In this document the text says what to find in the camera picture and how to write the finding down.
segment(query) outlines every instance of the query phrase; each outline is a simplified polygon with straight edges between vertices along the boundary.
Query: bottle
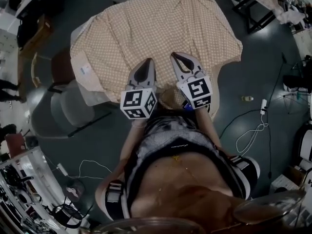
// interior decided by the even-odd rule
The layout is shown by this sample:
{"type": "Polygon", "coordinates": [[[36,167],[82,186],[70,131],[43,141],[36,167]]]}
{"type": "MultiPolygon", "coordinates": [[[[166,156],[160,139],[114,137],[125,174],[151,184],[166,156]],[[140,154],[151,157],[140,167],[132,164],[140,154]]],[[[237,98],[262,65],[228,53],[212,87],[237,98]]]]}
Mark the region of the bottle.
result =
{"type": "Polygon", "coordinates": [[[242,96],[242,101],[252,101],[254,98],[252,96],[242,96]]]}

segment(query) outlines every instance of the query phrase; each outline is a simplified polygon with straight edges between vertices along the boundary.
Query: cable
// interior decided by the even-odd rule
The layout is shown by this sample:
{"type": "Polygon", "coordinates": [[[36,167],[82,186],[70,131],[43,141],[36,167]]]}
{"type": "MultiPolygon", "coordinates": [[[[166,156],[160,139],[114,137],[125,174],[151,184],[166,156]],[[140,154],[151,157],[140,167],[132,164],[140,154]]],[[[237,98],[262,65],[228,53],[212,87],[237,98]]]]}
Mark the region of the cable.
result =
{"type": "Polygon", "coordinates": [[[254,129],[254,130],[248,130],[247,132],[245,132],[244,134],[242,134],[242,135],[236,140],[236,150],[237,150],[238,153],[242,154],[242,156],[245,155],[245,154],[249,151],[249,149],[251,148],[252,144],[254,143],[255,138],[257,137],[258,132],[262,132],[262,131],[265,129],[265,127],[268,126],[268,123],[264,123],[264,122],[263,122],[262,117],[263,117],[263,115],[261,115],[261,117],[260,117],[261,124],[259,124],[259,125],[257,126],[256,129],[254,129]],[[253,134],[253,136],[251,137],[251,139],[250,139],[250,141],[248,142],[248,144],[245,146],[245,148],[244,148],[242,151],[240,151],[240,150],[238,149],[238,146],[237,146],[238,141],[240,140],[240,138],[242,138],[245,134],[247,134],[247,133],[249,133],[249,132],[254,132],[254,134],[253,134]]]}
{"type": "Polygon", "coordinates": [[[220,139],[222,138],[222,136],[223,136],[225,130],[233,123],[234,120],[236,120],[237,118],[239,118],[239,117],[241,117],[241,116],[244,116],[244,115],[246,115],[246,114],[248,114],[248,113],[255,112],[255,111],[260,111],[260,109],[249,110],[249,111],[247,111],[247,112],[245,112],[245,113],[243,113],[243,114],[241,114],[241,115],[236,116],[236,117],[235,117],[234,119],[232,119],[232,121],[231,121],[229,124],[227,124],[227,126],[223,129],[223,131],[222,131],[222,133],[220,134],[220,137],[219,137],[219,138],[220,138],[220,139]]]}
{"type": "Polygon", "coordinates": [[[85,161],[87,161],[87,162],[95,162],[95,163],[98,164],[99,166],[106,168],[109,172],[112,173],[112,171],[111,171],[109,168],[107,168],[106,166],[103,166],[103,165],[97,163],[97,162],[94,161],[94,160],[86,160],[86,159],[84,159],[84,160],[81,162],[80,166],[79,166],[79,176],[73,176],[73,177],[71,177],[71,176],[68,175],[68,177],[70,177],[70,178],[84,178],[84,177],[88,177],[88,178],[95,178],[95,179],[104,179],[104,178],[101,178],[101,177],[81,176],[81,166],[82,166],[82,164],[83,164],[85,161]]]}
{"type": "Polygon", "coordinates": [[[275,88],[276,88],[276,86],[277,86],[279,76],[281,75],[281,72],[282,72],[282,68],[283,68],[283,66],[284,66],[284,63],[285,63],[285,62],[284,62],[284,58],[283,58],[283,63],[282,63],[281,66],[279,67],[278,76],[277,76],[276,82],[275,82],[275,84],[274,84],[274,87],[273,87],[273,90],[272,90],[270,99],[269,99],[269,101],[268,101],[268,106],[267,106],[267,108],[269,108],[269,106],[270,106],[270,103],[271,103],[271,100],[272,100],[272,97],[273,97],[275,88]]]}

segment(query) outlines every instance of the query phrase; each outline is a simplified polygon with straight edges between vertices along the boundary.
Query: black cable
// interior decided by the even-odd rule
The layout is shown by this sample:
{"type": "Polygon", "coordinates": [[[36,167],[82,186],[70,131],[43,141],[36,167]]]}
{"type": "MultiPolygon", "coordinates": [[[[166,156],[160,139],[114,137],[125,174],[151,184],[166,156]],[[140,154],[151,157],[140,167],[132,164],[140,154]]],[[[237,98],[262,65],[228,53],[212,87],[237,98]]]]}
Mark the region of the black cable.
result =
{"type": "Polygon", "coordinates": [[[227,124],[227,126],[223,129],[223,131],[222,131],[222,133],[220,134],[220,137],[219,137],[219,138],[220,138],[220,139],[222,138],[222,136],[223,136],[225,130],[233,123],[234,120],[236,120],[237,118],[239,118],[239,117],[241,117],[241,116],[244,116],[244,115],[246,115],[246,114],[248,114],[248,113],[255,112],[255,111],[260,111],[260,109],[249,110],[249,111],[247,111],[247,112],[245,112],[245,113],[243,113],[243,114],[241,114],[241,115],[236,116],[236,117],[235,117],[234,119],[232,119],[232,121],[231,121],[229,124],[227,124]]]}
{"type": "MultiPolygon", "coordinates": [[[[279,71],[278,71],[278,75],[277,75],[277,78],[276,78],[276,81],[275,81],[275,84],[274,84],[274,87],[273,87],[273,90],[272,90],[272,93],[270,95],[270,98],[269,98],[269,101],[268,101],[268,105],[267,107],[265,108],[265,111],[267,112],[267,124],[268,124],[268,130],[269,130],[269,155],[270,155],[270,169],[269,169],[269,173],[268,173],[268,178],[269,180],[271,181],[271,178],[272,178],[272,149],[271,149],[271,129],[270,129],[270,125],[269,125],[269,112],[268,112],[268,109],[269,109],[269,106],[270,106],[270,103],[271,103],[271,100],[272,100],[272,97],[273,97],[273,94],[274,94],[274,91],[275,91],[275,88],[277,86],[277,83],[278,83],[278,80],[279,80],[279,77],[281,75],[281,72],[282,72],[282,68],[283,68],[283,65],[287,63],[287,60],[286,60],[286,57],[284,55],[284,53],[282,52],[282,64],[280,65],[279,67],[279,71]]],[[[241,117],[241,116],[244,116],[248,113],[251,113],[251,112],[255,112],[255,111],[260,111],[260,109],[254,109],[254,110],[249,110],[241,115],[238,115],[236,116],[222,131],[222,133],[220,134],[220,139],[222,138],[225,130],[233,123],[233,121],[235,121],[237,118],[241,117]]]]}
{"type": "Polygon", "coordinates": [[[272,96],[273,96],[273,94],[274,94],[275,88],[276,88],[277,83],[278,83],[279,76],[281,75],[281,72],[282,72],[282,67],[283,67],[283,65],[284,65],[284,60],[283,60],[283,63],[281,64],[281,66],[279,67],[278,76],[277,76],[276,82],[275,82],[275,84],[274,84],[274,87],[273,87],[273,90],[272,90],[272,93],[271,93],[271,96],[270,96],[270,99],[269,99],[267,108],[269,108],[269,106],[270,106],[270,103],[271,103],[271,100],[272,100],[272,96]]]}

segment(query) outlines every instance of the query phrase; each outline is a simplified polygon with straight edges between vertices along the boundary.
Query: leg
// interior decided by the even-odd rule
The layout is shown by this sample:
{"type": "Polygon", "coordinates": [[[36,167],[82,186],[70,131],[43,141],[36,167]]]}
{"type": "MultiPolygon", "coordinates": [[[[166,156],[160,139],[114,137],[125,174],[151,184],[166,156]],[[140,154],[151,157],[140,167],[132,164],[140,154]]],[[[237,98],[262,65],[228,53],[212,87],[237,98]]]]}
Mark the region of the leg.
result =
{"type": "Polygon", "coordinates": [[[19,96],[13,96],[5,91],[0,91],[0,101],[4,102],[4,101],[8,101],[8,100],[18,100],[18,101],[22,101],[22,98],[19,96]]]}
{"type": "Polygon", "coordinates": [[[4,136],[16,134],[16,125],[14,124],[6,125],[5,127],[2,128],[2,133],[4,134],[4,136]]]}
{"type": "Polygon", "coordinates": [[[17,85],[14,85],[13,83],[7,81],[7,80],[1,80],[0,79],[0,89],[11,89],[11,90],[17,90],[19,87],[17,85]]]}

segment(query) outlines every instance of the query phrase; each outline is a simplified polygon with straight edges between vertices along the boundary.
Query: white box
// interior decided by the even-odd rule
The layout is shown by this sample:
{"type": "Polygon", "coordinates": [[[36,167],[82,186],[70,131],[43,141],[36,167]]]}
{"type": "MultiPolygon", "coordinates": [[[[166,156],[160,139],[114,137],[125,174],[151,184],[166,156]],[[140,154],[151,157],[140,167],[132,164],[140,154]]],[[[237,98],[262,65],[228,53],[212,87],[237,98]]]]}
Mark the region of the white box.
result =
{"type": "Polygon", "coordinates": [[[120,109],[128,119],[146,119],[157,103],[152,88],[121,92],[120,109]]]}
{"type": "Polygon", "coordinates": [[[176,85],[193,109],[211,103],[213,89],[208,76],[196,78],[186,83],[178,82],[176,85]]]}

